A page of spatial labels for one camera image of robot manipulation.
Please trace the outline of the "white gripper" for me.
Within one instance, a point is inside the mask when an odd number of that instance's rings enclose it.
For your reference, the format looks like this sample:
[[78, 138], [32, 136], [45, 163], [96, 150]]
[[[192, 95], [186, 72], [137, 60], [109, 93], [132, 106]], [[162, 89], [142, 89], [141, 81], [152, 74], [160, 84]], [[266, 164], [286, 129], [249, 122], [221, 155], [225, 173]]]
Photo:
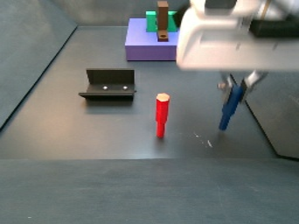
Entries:
[[[240, 82], [244, 101], [266, 77], [260, 71], [299, 70], [299, 38], [256, 38], [253, 19], [299, 17], [299, 0], [189, 0], [181, 17], [176, 64], [184, 70], [254, 70]], [[220, 73], [217, 89], [229, 100], [233, 80]]]

